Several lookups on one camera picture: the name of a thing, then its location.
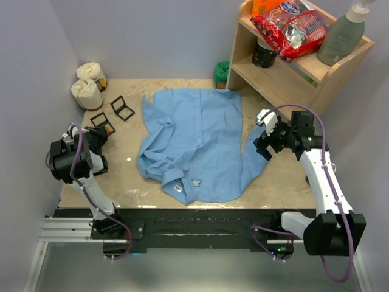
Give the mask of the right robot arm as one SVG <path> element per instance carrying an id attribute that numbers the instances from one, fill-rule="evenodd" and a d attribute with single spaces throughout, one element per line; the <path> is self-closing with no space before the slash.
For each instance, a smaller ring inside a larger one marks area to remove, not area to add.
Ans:
<path id="1" fill-rule="evenodd" d="M 263 109 L 257 115 L 257 124 L 264 127 L 254 141 L 257 153 L 270 160 L 270 150 L 292 150 L 306 172 L 316 205 L 315 218 L 297 211 L 283 212 L 270 225 L 272 235 L 284 239 L 293 233 L 303 240 L 310 256 L 348 256 L 355 252 L 366 227 L 365 217 L 355 213 L 343 195 L 328 145 L 315 133 L 313 114 L 293 111 L 287 123 L 275 112 Z"/>

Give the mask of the blue button shirt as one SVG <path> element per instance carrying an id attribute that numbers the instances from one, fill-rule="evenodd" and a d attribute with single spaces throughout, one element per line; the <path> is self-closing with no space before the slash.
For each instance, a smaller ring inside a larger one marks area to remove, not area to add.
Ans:
<path id="1" fill-rule="evenodd" d="M 139 172 L 182 204 L 235 200 L 267 166 L 253 144 L 263 127 L 255 126 L 241 141 L 238 92 L 164 89 L 143 100 L 142 112 L 148 135 L 137 157 Z M 194 178 L 202 181 L 199 187 Z"/>

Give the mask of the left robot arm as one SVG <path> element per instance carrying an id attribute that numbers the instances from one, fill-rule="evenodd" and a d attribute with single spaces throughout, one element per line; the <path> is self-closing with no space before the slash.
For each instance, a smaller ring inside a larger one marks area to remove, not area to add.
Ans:
<path id="1" fill-rule="evenodd" d="M 119 220 L 113 202 L 103 193 L 95 176 L 108 171 L 102 147 L 108 141 L 105 127 L 69 127 L 62 138 L 50 145 L 46 164 L 55 179 L 72 186 L 87 202 L 98 229 L 111 238 L 125 234 L 126 224 Z"/>

